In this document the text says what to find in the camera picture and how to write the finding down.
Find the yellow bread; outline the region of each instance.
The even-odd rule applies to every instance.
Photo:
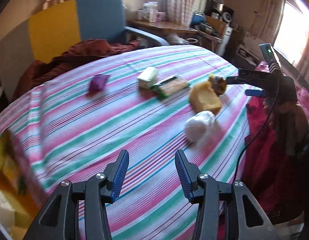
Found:
[[[189,101],[195,113],[211,111],[217,115],[222,107],[221,100],[211,88],[209,81],[204,81],[191,88]]]

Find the white plastic bag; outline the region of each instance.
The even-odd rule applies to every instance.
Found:
[[[208,139],[214,125],[215,116],[210,111],[202,111],[189,118],[184,125],[183,132],[191,142]]]

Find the striped bed sheet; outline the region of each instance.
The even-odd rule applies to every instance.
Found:
[[[220,96],[213,136],[190,144],[183,134],[194,115],[188,90],[159,101],[139,90],[136,78],[146,67],[159,69],[159,79],[179,75],[191,85],[213,73],[236,75],[237,69],[201,47],[142,49],[78,67],[36,87],[0,114],[0,135],[6,128],[21,146],[37,181],[47,194],[64,179],[79,182],[103,171],[121,149],[130,155],[121,194],[107,206],[113,240],[190,239],[197,205],[184,198],[174,164],[183,149],[219,181],[232,180],[238,155],[249,133],[248,85],[229,85]],[[105,91],[87,93],[96,74],[111,75]],[[84,202],[79,208],[84,239]]]

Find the blue gripper pad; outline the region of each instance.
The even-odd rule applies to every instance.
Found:
[[[183,150],[177,150],[175,165],[184,196],[192,203],[194,198],[198,196],[198,192],[196,192],[198,188],[197,176],[200,174],[200,170],[195,164],[189,163]]]
[[[129,153],[121,150],[115,163],[109,163],[104,170],[107,175],[106,188],[101,194],[108,197],[108,203],[113,203],[119,197],[124,178],[129,166]]]
[[[266,97],[264,90],[246,89],[245,94],[250,97]]]

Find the green stripe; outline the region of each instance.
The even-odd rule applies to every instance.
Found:
[[[194,82],[194,81],[198,82],[198,81],[203,80],[203,79],[206,79],[206,74],[200,76],[199,78],[192,80],[191,82]],[[157,99],[154,98],[153,100],[149,100],[145,104],[139,105],[138,107],[105,122],[103,125],[95,128],[94,130],[92,130],[92,131],[90,131],[90,132],[88,132],[84,135],[81,135],[78,138],[76,138],[75,140],[67,143],[66,145],[52,151],[51,154],[49,154],[45,157],[43,163],[36,163],[35,165],[32,166],[32,168],[33,169],[42,168],[42,166],[45,165],[51,158],[61,154],[62,152],[68,150],[71,147],[75,147],[76,145],[78,145],[79,143],[81,143],[85,139],[96,136],[97,134],[101,133],[104,128],[111,127],[112,125],[114,125],[116,123],[120,123],[122,120],[129,118],[129,116],[133,115],[135,112],[138,112],[139,110],[142,110],[145,107],[151,107],[151,105],[156,103],[156,102],[157,102]],[[110,143],[107,143],[106,145],[104,145],[103,147],[98,149],[93,154],[86,155],[86,156],[82,157],[79,161],[77,161],[75,163],[74,162],[70,163],[68,166],[65,166],[63,169],[59,169],[58,171],[56,171],[54,173],[54,175],[49,177],[49,179],[47,179],[43,183],[43,188],[47,189],[55,181],[62,178],[66,174],[69,174],[70,172],[74,171],[75,169],[80,168],[82,165],[94,160],[95,158],[100,157],[100,156],[102,156],[103,154],[105,154],[109,151],[112,151],[113,149],[115,149],[119,145],[123,144],[127,140],[130,140],[131,138],[133,138],[137,134],[141,133],[142,131],[150,128],[153,125],[155,125],[157,122],[160,122],[161,120],[165,119],[167,116],[178,111],[179,109],[186,106],[187,104],[188,104],[188,99],[183,100],[179,104],[176,104],[176,105],[173,105],[173,106],[167,108],[164,113],[156,116],[156,118],[153,118],[146,123],[139,124],[139,126],[137,128],[129,131],[125,136],[121,136],[120,138],[112,140]]]
[[[31,117],[31,122],[39,122],[40,121],[40,115],[39,115],[39,109],[40,107],[33,107],[30,110],[26,111],[24,114],[22,114],[20,117],[18,117],[17,120],[15,120],[11,125],[9,125],[9,127],[12,127],[14,125],[18,125],[18,122],[20,122],[22,119],[27,119],[26,122],[24,122],[24,124],[22,126],[18,126],[18,129],[13,130],[14,133],[18,133],[19,131],[21,131],[22,129],[24,129],[27,125],[30,124],[29,119],[27,118],[27,116],[31,115],[31,114],[36,114],[35,116]]]
[[[176,237],[179,233],[185,230],[186,227],[196,219],[196,217],[197,217],[197,211],[195,210],[184,220],[183,223],[179,224],[178,227],[175,228],[175,230],[166,235],[165,238],[163,238],[162,240],[171,240],[174,237]]]
[[[241,153],[241,151],[243,150],[243,148],[245,147],[245,143],[244,143],[244,140],[241,142],[240,146],[238,146],[239,150],[237,152],[237,155],[235,155],[235,160],[238,159],[239,157],[239,154]],[[231,166],[227,169],[227,172],[223,175],[221,181],[223,182],[227,182],[228,179],[230,178],[231,174],[234,172],[234,169],[236,168],[237,166],[237,161],[235,162],[232,162],[231,163]]]
[[[187,55],[187,56],[184,56],[184,57],[179,57],[177,60],[178,61],[180,61],[180,60],[184,60],[184,59],[191,59],[191,58],[193,58],[193,55]],[[171,63],[171,62],[173,62],[173,61],[171,61],[171,59],[169,59],[169,60],[167,60],[167,61],[160,61],[160,62],[156,62],[156,63],[151,63],[151,66],[153,66],[153,67],[158,67],[158,66],[161,66],[162,64],[166,64],[166,63]],[[127,65],[131,65],[131,63],[128,63],[128,64],[125,64],[125,65],[123,65],[123,67],[126,69],[127,68]],[[122,79],[122,78],[124,78],[124,77],[128,77],[128,76],[131,76],[131,75],[133,75],[133,74],[135,74],[136,73],[136,71],[135,70],[133,70],[133,69],[129,69],[128,71],[125,71],[124,73],[122,73],[122,74],[118,74],[118,75],[115,75],[115,76],[110,76],[109,77],[109,82],[114,82],[114,81],[116,81],[116,80],[119,80],[119,79]],[[85,80],[83,80],[83,81],[81,81],[81,82],[78,82],[76,85],[80,85],[80,84],[85,84],[85,83],[88,83],[88,79],[91,79],[92,77],[89,77],[89,78],[87,78],[87,79],[85,79]],[[57,107],[57,106],[60,106],[60,105],[62,105],[62,104],[64,104],[64,103],[66,103],[66,102],[68,102],[68,101],[70,101],[70,100],[72,100],[72,99],[74,99],[74,98],[76,98],[76,97],[79,97],[79,96],[82,96],[82,95],[84,95],[84,94],[86,94],[87,93],[87,91],[85,90],[85,89],[80,89],[78,92],[76,92],[76,93],[70,93],[69,95],[67,95],[67,96],[63,96],[62,97],[62,100],[58,100],[58,101],[56,101],[55,103],[52,103],[51,105],[49,105],[49,107],[47,107],[46,109],[45,109],[45,111],[44,111],[44,113],[47,113],[47,112],[49,112],[49,111],[51,111],[53,108],[55,108],[55,107]]]
[[[198,78],[194,78],[193,80],[191,80],[189,83],[190,84],[194,84],[200,81],[203,81],[204,79],[207,78],[208,74],[204,74]],[[110,127],[113,124],[116,124],[118,122],[121,122],[122,120],[130,117],[131,115],[135,114],[135,112],[142,110],[144,108],[148,108],[151,107],[153,105],[155,105],[158,102],[157,98],[151,98],[148,101],[145,101],[141,104],[139,104],[137,107],[130,109],[129,111],[127,111],[126,113],[119,115],[117,117],[114,117],[110,120],[105,121],[102,125],[100,125],[99,127],[95,128],[94,130],[86,133],[86,134],[82,134],[81,136],[77,137],[76,139],[72,140],[71,142],[61,146],[58,149],[55,149],[53,151],[51,151],[50,153],[48,153],[45,158],[43,160],[40,161],[40,163],[36,163],[32,166],[33,169],[37,169],[37,168],[42,168],[42,165],[46,164],[49,160],[51,160],[51,158],[59,155],[60,153],[68,150],[71,147],[74,147],[75,145],[77,145],[78,142],[82,142],[85,141],[93,136],[95,136],[96,134],[100,133],[102,131],[103,128],[107,128]]]
[[[130,65],[133,65],[133,64],[139,64],[139,63],[142,63],[142,62],[151,61],[151,60],[154,60],[156,58],[166,58],[166,57],[169,58],[172,55],[178,55],[178,54],[182,55],[182,54],[187,54],[187,53],[189,53],[189,52],[188,51],[181,51],[181,52],[175,52],[175,53],[170,53],[170,54],[163,54],[163,55],[159,55],[159,56],[155,56],[155,57],[151,57],[151,58],[145,58],[145,59],[137,60],[137,61],[134,61],[134,62],[131,62],[131,63],[127,63],[127,64],[122,65],[122,66],[118,66],[118,67],[112,68],[112,69],[104,71],[102,73],[103,74],[109,74],[109,73],[112,73],[113,71],[118,71],[120,69],[125,69],[127,67],[127,65],[130,66]],[[67,92],[69,90],[71,91],[71,90],[75,89],[77,86],[80,86],[83,83],[87,82],[87,80],[90,79],[90,78],[91,77],[89,77],[89,78],[87,78],[87,79],[85,79],[83,81],[80,81],[78,83],[72,84],[71,86],[69,86],[69,87],[67,87],[67,88],[65,88],[63,90],[58,91],[57,93],[48,96],[47,98],[45,98],[44,103],[45,103],[46,100],[48,100],[50,98],[59,97],[61,93],[65,93],[65,92]]]
[[[220,159],[227,145],[232,141],[233,135],[240,132],[239,131],[240,123],[242,123],[242,121],[245,118],[246,118],[246,111],[242,111],[239,117],[237,118],[237,121],[234,123],[234,125],[232,125],[231,131],[227,134],[227,137],[221,143],[220,147],[213,153],[213,156],[207,161],[207,163],[201,169],[202,172],[208,172],[209,169],[211,169],[211,167],[215,164],[215,162]],[[158,219],[158,217],[165,215],[169,210],[171,210],[172,205],[173,205],[173,202],[171,202],[171,200],[176,201],[176,203],[180,203],[183,198],[184,198],[183,191],[179,190],[175,195],[173,195],[167,202],[165,202],[162,206],[156,209],[153,213],[149,214],[143,220],[133,225],[132,227],[128,228],[127,230],[112,237],[112,239],[119,240],[119,239],[127,239],[127,238],[132,237],[133,235],[137,234],[144,228],[152,225]],[[186,228],[195,219],[195,213],[194,213],[194,217],[190,216],[190,218],[186,220],[184,224],[180,225],[179,229],[176,229],[176,232],[171,233],[171,234],[174,234],[176,236],[184,228]]]

